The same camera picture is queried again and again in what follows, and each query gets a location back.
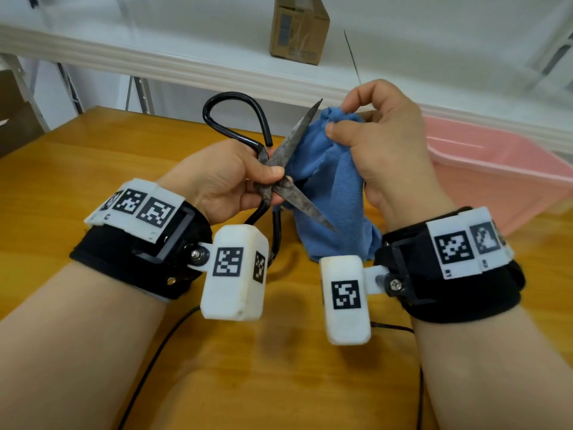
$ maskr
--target scissors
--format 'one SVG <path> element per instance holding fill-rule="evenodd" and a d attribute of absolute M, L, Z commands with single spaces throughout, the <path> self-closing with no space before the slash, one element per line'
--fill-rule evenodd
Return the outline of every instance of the scissors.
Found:
<path fill-rule="evenodd" d="M 265 145 L 251 139 L 250 137 L 243 136 L 233 131 L 232 129 L 224 127 L 223 125 L 213 120 L 211 117 L 211 110 L 213 107 L 215 107 L 220 102 L 228 100 L 245 102 L 254 110 L 258 121 L 261 124 L 262 136 L 265 139 L 265 145 L 268 148 L 272 147 L 273 138 L 270 134 L 267 117 L 265 116 L 259 103 L 247 94 L 240 92 L 222 92 L 211 97 L 209 100 L 207 100 L 203 107 L 203 120 L 205 123 L 215 131 L 236 139 L 239 142 L 252 148 L 257 153 L 259 162 L 263 165 L 279 165 L 282 167 L 287 165 L 290 157 L 295 151 L 298 143 L 300 142 L 300 139 L 303 138 L 306 129 L 311 123 L 312 118 L 316 115 L 316 112 L 319 109 L 319 105 L 322 102 L 322 100 L 320 100 L 308 109 L 303 118 L 295 125 L 295 127 L 290 131 L 290 134 L 285 137 L 282 144 L 276 149 L 273 156 L 269 158 Z M 334 226 L 326 219 L 326 217 L 319 211 L 319 209 L 286 176 L 283 176 L 274 184 L 260 184 L 255 182 L 254 188 L 261 194 L 262 200 L 256 211 L 247 219 L 245 222 L 246 224 L 254 225 L 254 223 L 257 222 L 257 220 L 259 220 L 268 211 L 270 207 L 272 192 L 274 191 L 283 197 L 284 200 L 290 202 L 290 204 L 296 209 L 302 211 L 304 214 L 313 218 L 321 225 L 324 225 L 326 228 L 336 232 Z M 278 250 L 280 249 L 280 244 L 281 210 L 280 208 L 277 208 L 273 209 L 273 244 L 269 256 L 269 267 L 275 259 Z"/>

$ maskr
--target hand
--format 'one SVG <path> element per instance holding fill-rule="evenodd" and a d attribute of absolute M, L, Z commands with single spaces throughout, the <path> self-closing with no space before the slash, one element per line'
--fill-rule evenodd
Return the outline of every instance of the hand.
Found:
<path fill-rule="evenodd" d="M 340 108 L 352 113 L 368 104 L 376 110 L 361 113 L 364 124 L 331 122 L 326 135 L 350 147 L 366 198 L 382 212 L 388 231 L 454 211 L 436 179 L 419 107 L 378 79 L 348 93 Z"/>
<path fill-rule="evenodd" d="M 212 225 L 261 202 L 253 181 L 271 184 L 284 176 L 284 168 L 262 165 L 255 152 L 227 139 L 188 156 L 158 180 L 161 187 L 185 197 Z M 271 205 L 283 202 L 273 193 Z"/>

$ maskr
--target person's right arm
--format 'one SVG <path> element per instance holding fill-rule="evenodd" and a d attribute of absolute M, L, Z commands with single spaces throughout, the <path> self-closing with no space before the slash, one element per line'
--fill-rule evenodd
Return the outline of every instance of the person's right arm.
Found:
<path fill-rule="evenodd" d="M 418 106 L 376 80 L 350 92 L 341 108 L 370 103 L 376 110 L 363 113 L 366 123 L 331 124 L 326 134 L 351 147 L 366 197 L 388 230 L 454 211 L 436 179 Z M 412 326 L 442 429 L 573 428 L 573 371 L 522 307 L 468 323 L 412 318 Z"/>

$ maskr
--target black wristband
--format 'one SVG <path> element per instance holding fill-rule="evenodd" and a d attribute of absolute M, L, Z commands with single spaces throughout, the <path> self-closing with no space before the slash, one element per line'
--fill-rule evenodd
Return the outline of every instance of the black wristband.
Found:
<path fill-rule="evenodd" d="M 388 281 L 399 278 L 405 284 L 394 295 L 415 318 L 432 323 L 469 322 L 505 312 L 521 300 L 526 281 L 513 260 L 482 274 L 444 279 L 426 222 L 384 235 L 383 244 L 376 251 L 374 264 L 389 269 Z"/>
<path fill-rule="evenodd" d="M 166 238 L 187 216 L 184 209 L 192 210 L 195 214 L 178 239 L 179 246 L 174 248 L 177 255 L 170 256 L 161 264 L 137 256 L 141 252 L 156 256 Z M 199 210 L 184 202 L 156 244 L 108 225 L 93 226 L 70 253 L 70 258 L 137 288 L 168 299 L 177 299 L 201 275 L 201 272 L 188 268 L 186 262 L 189 260 L 190 246 L 199 241 L 211 243 L 211 227 Z"/>

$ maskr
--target forearm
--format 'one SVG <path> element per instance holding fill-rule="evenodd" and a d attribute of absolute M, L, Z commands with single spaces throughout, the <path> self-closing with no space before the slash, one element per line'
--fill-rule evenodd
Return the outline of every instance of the forearm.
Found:
<path fill-rule="evenodd" d="M 573 372 L 520 306 L 476 322 L 412 325 L 443 430 L 573 426 Z"/>
<path fill-rule="evenodd" d="M 165 307 L 64 267 L 0 323 L 2 428 L 110 428 Z"/>

